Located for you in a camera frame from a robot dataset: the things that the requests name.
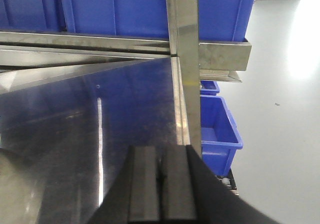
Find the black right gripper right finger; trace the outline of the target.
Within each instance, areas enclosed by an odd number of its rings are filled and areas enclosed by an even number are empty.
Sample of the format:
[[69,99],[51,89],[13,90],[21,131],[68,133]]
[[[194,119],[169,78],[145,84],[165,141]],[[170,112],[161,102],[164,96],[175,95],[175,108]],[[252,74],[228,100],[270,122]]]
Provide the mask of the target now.
[[191,145],[169,146],[162,173],[164,224],[276,223],[222,184]]

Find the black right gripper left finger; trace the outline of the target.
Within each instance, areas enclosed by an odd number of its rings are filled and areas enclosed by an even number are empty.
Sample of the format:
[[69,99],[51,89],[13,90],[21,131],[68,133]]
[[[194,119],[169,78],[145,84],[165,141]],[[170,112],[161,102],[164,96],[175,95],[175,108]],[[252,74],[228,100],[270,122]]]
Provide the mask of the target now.
[[159,223],[157,174],[155,147],[131,146],[117,178],[88,223]]

